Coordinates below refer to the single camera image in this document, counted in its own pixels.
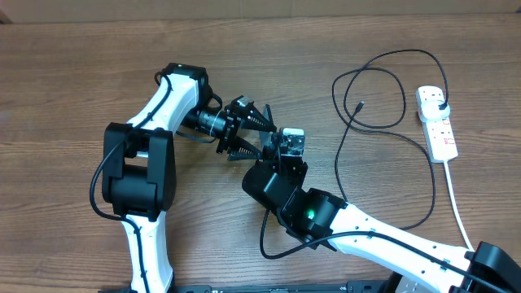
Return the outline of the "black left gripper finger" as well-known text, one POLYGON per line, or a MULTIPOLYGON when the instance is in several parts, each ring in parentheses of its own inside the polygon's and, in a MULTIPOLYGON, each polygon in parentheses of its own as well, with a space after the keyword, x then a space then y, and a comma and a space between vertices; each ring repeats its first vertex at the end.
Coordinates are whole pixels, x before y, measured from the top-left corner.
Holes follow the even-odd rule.
POLYGON ((241 137, 236 137, 230 143, 228 150, 228 161, 237 160, 261 160, 262 151, 241 137))
POLYGON ((241 122, 242 129, 256 130, 260 132, 275 132, 277 130, 268 104, 265 104, 263 112, 260 112, 254 105, 250 105, 245 110, 245 117, 241 122))

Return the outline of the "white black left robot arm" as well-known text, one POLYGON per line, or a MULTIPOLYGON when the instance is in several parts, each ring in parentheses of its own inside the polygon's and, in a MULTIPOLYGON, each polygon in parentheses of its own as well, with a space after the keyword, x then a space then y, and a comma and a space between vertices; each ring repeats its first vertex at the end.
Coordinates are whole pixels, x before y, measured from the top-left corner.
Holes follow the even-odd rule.
POLYGON ((165 222, 177 184, 173 138, 179 127, 210 136, 230 160, 262 157, 238 136, 239 129, 276 129, 245 96, 227 106, 211 106, 220 97, 203 67, 169 63, 155 74, 155 82, 156 93, 136 116, 105 129, 103 159, 92 179, 102 184, 103 199, 112 206, 109 219, 121 222, 127 235, 133 268, 128 292, 174 290, 165 222))

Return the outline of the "blue Samsung Galaxy smartphone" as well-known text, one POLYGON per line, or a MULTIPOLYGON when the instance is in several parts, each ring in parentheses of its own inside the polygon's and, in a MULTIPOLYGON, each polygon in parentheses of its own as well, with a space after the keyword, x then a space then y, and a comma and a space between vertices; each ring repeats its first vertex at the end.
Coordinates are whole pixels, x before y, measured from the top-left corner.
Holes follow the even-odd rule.
MULTIPOLYGON (((272 125, 274 124, 272 112, 269 104, 265 104, 263 110, 263 117, 266 118, 272 125)), ((262 146, 262 159, 272 160, 276 156, 276 134, 277 132, 260 132, 260 144, 262 146)))

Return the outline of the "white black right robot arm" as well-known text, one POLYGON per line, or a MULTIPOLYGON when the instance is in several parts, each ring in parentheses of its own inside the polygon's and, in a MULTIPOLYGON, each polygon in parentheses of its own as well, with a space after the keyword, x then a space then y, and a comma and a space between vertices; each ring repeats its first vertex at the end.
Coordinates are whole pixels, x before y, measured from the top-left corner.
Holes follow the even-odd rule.
POLYGON ((381 222, 329 192, 303 190, 303 137, 263 138, 243 190, 276 216, 298 247, 327 247, 359 256, 416 282, 429 292, 518 292, 520 267, 502 249, 481 242, 475 251, 436 243, 381 222))

